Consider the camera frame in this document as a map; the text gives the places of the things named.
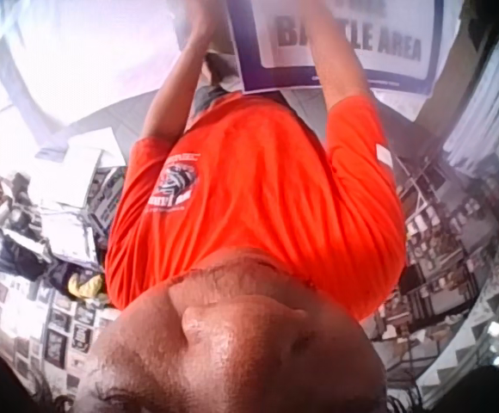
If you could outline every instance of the shirt logo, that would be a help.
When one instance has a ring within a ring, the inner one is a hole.
[[[169,164],[162,170],[154,193],[148,201],[151,212],[170,212],[182,209],[192,196],[196,182],[196,168],[187,163]]]

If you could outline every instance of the nose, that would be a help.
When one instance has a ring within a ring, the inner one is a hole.
[[[289,364],[308,340],[309,326],[305,311],[262,296],[189,307],[182,316],[188,353],[200,368],[205,365],[213,379],[238,385],[241,379],[270,377]]]

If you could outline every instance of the t-shirt sleeve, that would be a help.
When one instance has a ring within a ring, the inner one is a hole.
[[[119,309],[127,307],[150,286],[146,272],[133,273],[140,222],[171,145],[160,139],[141,139],[131,151],[126,181],[108,240],[106,284],[108,296]]]
[[[358,275],[354,296],[377,308],[402,273],[405,230],[391,153],[370,98],[349,97],[330,110],[327,152],[342,203],[347,273]]]

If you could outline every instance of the hand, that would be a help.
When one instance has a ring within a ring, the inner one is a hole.
[[[219,0],[185,0],[191,37],[211,40],[218,26]]]

